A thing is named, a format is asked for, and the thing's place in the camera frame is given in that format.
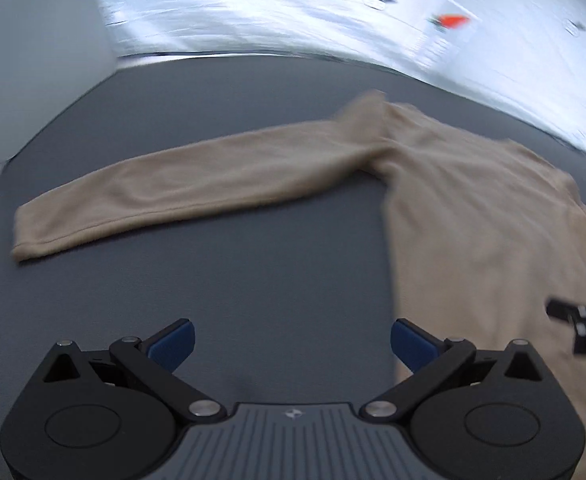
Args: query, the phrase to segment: gray mat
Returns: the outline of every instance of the gray mat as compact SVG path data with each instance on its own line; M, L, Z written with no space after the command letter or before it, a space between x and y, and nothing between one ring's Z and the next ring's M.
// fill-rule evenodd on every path
M131 156L326 118L370 88L454 126L522 142L571 172L586 202L585 155L403 76L281 57L188 59L116 73L0 174L0 425L57 339L101 349L177 317L191 318L197 333L177 375L227 406L359 405L390 386L385 188L366 174L308 199L139 230L20 266L9 256L16 207L52 187ZM9 478L1 455L0 478Z

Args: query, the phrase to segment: logo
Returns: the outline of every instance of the logo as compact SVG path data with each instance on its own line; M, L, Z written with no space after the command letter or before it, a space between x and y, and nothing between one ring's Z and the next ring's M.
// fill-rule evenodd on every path
M452 28L460 28L471 21L471 18L463 14L440 14L429 19L435 28L440 32L451 30Z
M300 418L302 415L304 415L304 412L301 412L297 408L291 408L290 410L286 410L284 415L286 415L291 420L296 420L297 418Z

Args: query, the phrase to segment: sweater sleeve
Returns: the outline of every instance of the sweater sleeve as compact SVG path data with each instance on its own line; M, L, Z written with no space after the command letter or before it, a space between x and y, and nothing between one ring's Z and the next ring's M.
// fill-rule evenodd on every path
M13 257L326 189L383 149L384 106L372 91L333 120L197 142L89 173L17 209Z

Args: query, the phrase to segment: red object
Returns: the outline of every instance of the red object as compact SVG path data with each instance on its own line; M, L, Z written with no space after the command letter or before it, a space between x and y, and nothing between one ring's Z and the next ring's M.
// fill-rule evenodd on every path
M470 21L471 18L463 14L440 14L433 19L435 25L444 28L458 28Z

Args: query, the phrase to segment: ribbed gray plate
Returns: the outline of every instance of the ribbed gray plate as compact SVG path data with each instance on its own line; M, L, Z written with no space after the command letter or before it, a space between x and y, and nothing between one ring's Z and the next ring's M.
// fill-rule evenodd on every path
M392 426L359 420L348 404L240 404L195 426L145 480L441 480Z

